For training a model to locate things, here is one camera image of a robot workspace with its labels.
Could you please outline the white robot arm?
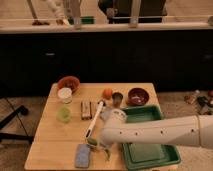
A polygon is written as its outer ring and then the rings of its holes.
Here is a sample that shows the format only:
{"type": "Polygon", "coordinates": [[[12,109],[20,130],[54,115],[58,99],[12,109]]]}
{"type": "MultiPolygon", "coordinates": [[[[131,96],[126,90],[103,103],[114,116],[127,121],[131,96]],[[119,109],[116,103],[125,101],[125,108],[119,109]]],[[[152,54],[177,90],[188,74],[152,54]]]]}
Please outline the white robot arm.
{"type": "Polygon", "coordinates": [[[99,134],[99,144],[145,143],[213,149],[213,116],[187,116],[127,123],[127,114],[113,109],[99,134]]]}

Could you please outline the green tipped gripper finger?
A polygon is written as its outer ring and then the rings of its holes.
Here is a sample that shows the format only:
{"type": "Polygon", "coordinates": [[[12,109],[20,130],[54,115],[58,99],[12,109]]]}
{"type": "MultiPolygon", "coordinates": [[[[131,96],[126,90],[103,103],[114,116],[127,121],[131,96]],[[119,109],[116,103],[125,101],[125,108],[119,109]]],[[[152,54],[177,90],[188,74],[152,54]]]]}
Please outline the green tipped gripper finger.
{"type": "Polygon", "coordinates": [[[111,152],[110,152],[110,150],[107,149],[107,148],[104,148],[104,149],[103,149],[103,152],[104,152],[104,154],[105,154],[105,160],[106,160],[106,161],[109,161],[109,160],[110,160],[110,157],[111,157],[111,152]]]}

